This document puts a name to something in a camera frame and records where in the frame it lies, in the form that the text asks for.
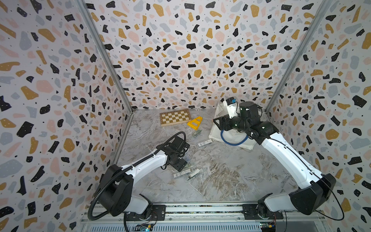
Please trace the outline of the white canvas bag blue handles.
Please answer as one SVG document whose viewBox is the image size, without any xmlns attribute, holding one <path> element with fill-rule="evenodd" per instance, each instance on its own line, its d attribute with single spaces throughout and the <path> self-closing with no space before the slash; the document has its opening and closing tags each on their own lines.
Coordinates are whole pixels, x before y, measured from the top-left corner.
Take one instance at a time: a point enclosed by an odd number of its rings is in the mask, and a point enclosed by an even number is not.
<svg viewBox="0 0 371 232">
<path fill-rule="evenodd" d="M 214 118 L 216 119 L 227 114 L 228 114 L 227 108 L 224 106 L 223 103 L 220 103 L 216 107 Z M 208 138 L 212 139 L 213 141 L 218 141 L 225 144 L 225 142 L 221 138 L 220 133 L 221 130 L 217 127 L 217 125 L 213 123 Z M 229 130 L 223 132 L 223 138 L 231 144 L 237 144 L 241 142 L 245 137 L 246 137 L 245 133 L 237 132 L 236 130 Z M 255 140 L 247 138 L 246 141 L 244 141 L 244 143 L 237 145 L 237 147 L 252 150 L 256 144 L 257 142 Z"/>
</svg>

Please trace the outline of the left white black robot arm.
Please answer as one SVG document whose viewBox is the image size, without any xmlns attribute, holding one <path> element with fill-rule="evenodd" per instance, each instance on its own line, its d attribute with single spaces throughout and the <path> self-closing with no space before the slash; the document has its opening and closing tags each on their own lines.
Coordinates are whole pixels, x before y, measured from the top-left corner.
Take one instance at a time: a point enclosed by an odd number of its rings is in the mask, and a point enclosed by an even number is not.
<svg viewBox="0 0 371 232">
<path fill-rule="evenodd" d="M 158 145 L 145 157 L 136 162 L 118 166 L 111 165 L 101 177 L 94 199 L 89 207 L 89 220 L 97 220 L 110 214 L 116 217 L 122 213 L 135 213 L 142 219 L 151 216 L 153 203 L 145 196 L 133 195 L 134 186 L 155 169 L 171 166 L 182 171 L 187 165 L 183 158 L 190 145 L 177 133 Z"/>
</svg>

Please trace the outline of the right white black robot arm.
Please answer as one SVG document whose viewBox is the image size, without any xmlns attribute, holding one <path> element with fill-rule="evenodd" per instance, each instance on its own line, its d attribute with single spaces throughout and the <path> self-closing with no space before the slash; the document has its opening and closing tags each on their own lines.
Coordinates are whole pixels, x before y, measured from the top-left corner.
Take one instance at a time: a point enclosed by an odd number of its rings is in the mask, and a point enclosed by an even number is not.
<svg viewBox="0 0 371 232">
<path fill-rule="evenodd" d="M 291 193 L 268 193 L 258 200 L 253 213 L 269 219 L 278 211 L 298 211 L 304 215 L 317 212 L 333 193 L 336 179 L 323 174 L 307 162 L 269 121 L 262 120 L 262 108 L 252 101 L 237 103 L 228 98 L 216 107 L 213 123 L 221 132 L 245 134 L 268 150 L 295 180 L 298 189 Z"/>
</svg>

